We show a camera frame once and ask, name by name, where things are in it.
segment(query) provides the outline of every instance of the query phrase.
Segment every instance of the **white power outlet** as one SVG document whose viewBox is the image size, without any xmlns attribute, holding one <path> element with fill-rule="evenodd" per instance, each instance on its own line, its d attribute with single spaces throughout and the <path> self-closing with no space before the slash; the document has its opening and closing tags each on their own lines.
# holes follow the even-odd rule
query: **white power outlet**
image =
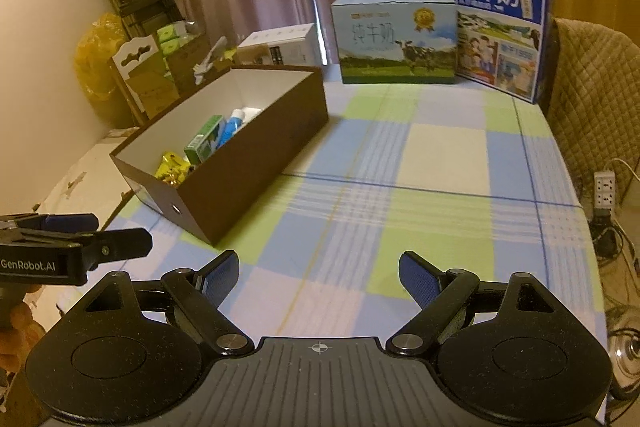
<svg viewBox="0 0 640 427">
<path fill-rule="evenodd" d="M 593 175 L 593 208 L 611 208 L 616 204 L 616 174 L 600 171 Z"/>
</svg>

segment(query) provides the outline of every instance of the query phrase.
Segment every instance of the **cow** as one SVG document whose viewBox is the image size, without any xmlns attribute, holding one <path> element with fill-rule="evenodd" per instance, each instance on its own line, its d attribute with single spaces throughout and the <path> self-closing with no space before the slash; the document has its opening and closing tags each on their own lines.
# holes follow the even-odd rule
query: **cow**
<svg viewBox="0 0 640 427">
<path fill-rule="evenodd" d="M 413 41 L 396 41 L 396 44 L 400 46 L 402 55 L 404 55 L 404 61 L 409 64 L 411 74 L 415 74 L 415 67 L 418 65 L 423 65 L 428 71 L 435 69 L 433 65 L 435 49 L 414 46 Z"/>
</svg>

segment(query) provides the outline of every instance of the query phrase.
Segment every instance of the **light blue milk box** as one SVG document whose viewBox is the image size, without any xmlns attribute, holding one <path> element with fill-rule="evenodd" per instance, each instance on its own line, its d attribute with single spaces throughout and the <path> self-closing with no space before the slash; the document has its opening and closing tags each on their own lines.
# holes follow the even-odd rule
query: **light blue milk box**
<svg viewBox="0 0 640 427">
<path fill-rule="evenodd" d="M 453 83 L 454 0 L 337 0 L 331 10 L 343 83 Z"/>
</svg>

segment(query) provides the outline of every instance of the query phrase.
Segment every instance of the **white wall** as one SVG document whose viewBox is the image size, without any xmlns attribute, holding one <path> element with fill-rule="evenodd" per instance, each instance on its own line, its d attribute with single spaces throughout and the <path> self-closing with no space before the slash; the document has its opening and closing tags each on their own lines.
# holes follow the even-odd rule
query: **white wall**
<svg viewBox="0 0 640 427">
<path fill-rule="evenodd" d="M 0 0 L 0 214 L 29 211 L 106 128 L 76 81 L 76 44 L 107 0 Z"/>
</svg>

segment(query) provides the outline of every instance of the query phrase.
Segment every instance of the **plaid tablecloth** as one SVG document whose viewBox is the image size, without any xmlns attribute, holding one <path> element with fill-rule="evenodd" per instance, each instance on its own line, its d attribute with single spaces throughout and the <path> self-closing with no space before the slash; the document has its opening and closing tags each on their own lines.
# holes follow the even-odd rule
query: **plaid tablecloth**
<svg viewBox="0 0 640 427">
<path fill-rule="evenodd" d="M 482 280 L 528 271 L 606 343 L 585 215 L 537 106 L 476 84 L 325 83 L 330 123 L 212 248 L 132 200 L 112 229 L 145 227 L 145 259 L 101 266 L 156 279 L 226 248 L 241 259 L 221 311 L 263 335 L 379 336 L 418 312 L 398 280 L 414 250 Z"/>
</svg>

